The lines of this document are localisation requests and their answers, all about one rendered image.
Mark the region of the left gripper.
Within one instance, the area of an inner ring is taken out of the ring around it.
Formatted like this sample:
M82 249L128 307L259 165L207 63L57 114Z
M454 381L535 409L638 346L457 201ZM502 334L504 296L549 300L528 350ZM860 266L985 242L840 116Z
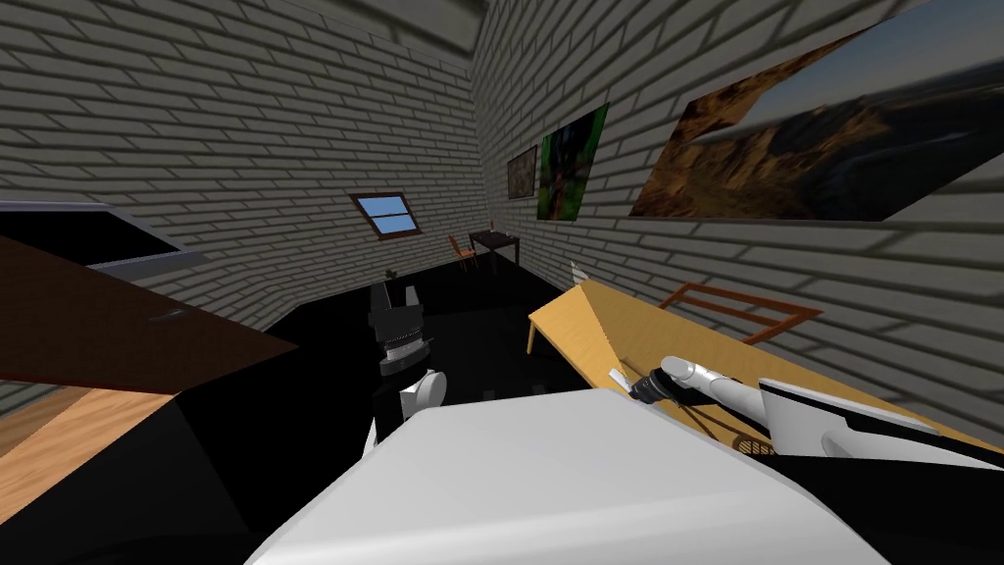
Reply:
M405 306L391 308L391 300L384 282L372 284L372 313L369 322L382 347L400 347L419 339L422 335L424 306L416 288L405 288Z

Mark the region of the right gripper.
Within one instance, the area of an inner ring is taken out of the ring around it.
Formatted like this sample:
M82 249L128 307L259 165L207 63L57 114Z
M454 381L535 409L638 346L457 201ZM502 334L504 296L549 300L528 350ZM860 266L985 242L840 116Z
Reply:
M651 371L645 377L640 378L631 385L628 377L617 368L609 371L609 376L620 386L629 396L645 404L654 404L662 400L669 399L669 392L663 386L661 371Z

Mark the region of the light wooden table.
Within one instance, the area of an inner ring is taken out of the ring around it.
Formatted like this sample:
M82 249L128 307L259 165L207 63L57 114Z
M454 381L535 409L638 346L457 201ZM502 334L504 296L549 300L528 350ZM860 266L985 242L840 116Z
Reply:
M635 382L673 356L751 387L762 379L775 380L902 414L941 435L1004 453L593 280L584 280L547 302L529 320L530 333L544 336L594 387L628 394L610 378L612 368ZM670 400L653 405L723 443L764 439L773 448L768 436L720 406L682 408Z

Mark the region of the orange wooden chair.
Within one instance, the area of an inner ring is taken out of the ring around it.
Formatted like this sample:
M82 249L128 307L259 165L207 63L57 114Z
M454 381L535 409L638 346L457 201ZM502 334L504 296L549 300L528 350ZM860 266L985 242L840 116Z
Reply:
M452 234L448 234L447 239L456 255L458 264L464 272L468 270L469 263L472 264L474 268L478 267L477 253L472 248L462 248Z

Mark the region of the brown framed window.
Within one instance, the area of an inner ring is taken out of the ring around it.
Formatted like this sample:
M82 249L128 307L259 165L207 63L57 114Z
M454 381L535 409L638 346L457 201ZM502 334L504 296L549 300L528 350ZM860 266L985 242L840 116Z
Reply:
M381 241L421 234L405 196L401 192L350 194Z

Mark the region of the dark small table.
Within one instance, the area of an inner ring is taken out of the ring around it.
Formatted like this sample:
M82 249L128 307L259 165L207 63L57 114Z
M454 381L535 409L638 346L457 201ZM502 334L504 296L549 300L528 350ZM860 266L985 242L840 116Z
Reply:
M478 231L469 234L471 245L480 244L489 250L492 273L497 274L497 250L499 248L514 247L514 264L520 264L520 239L502 231Z

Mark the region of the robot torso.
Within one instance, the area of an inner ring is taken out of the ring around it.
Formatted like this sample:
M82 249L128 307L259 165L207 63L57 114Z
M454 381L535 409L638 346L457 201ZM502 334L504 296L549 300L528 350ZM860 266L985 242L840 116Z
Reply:
M421 411L245 565L889 565L795 482L610 389Z

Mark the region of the brown wooden chair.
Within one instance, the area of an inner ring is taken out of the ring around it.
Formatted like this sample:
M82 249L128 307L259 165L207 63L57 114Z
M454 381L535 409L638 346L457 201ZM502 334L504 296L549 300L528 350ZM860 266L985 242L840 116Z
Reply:
M731 302L743 302L749 306L785 314L785 317L782 319L770 318L753 311L740 310L728 304L721 304L721 302L712 302L702 298L701 295L716 296ZM823 311L819 309L697 282L684 282L669 294L658 307L667 309L676 302L763 326L764 328L756 334L743 339L749 345L776 337L823 314Z

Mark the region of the dark brown door leaf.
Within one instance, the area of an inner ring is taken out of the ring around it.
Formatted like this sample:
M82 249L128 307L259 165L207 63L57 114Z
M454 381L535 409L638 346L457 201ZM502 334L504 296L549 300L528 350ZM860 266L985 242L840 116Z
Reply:
M0 380L175 394L294 347L0 237Z

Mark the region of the small brown wall picture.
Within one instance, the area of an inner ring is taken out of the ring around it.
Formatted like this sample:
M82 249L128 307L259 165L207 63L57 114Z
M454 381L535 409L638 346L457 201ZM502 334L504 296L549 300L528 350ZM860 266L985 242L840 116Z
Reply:
M522 152L507 163L508 198L521 199L534 195L537 146Z

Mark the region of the green wall picture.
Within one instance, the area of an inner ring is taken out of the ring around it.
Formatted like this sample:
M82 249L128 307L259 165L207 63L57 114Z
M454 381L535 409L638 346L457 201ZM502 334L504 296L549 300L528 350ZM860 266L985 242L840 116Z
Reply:
M578 216L609 105L604 104L546 135L541 144L537 218Z

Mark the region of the large landscape wall picture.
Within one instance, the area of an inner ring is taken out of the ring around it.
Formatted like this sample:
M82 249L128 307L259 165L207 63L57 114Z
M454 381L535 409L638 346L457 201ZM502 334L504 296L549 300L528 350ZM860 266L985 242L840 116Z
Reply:
M691 100L638 217L878 223L1004 155L1004 0L929 0Z

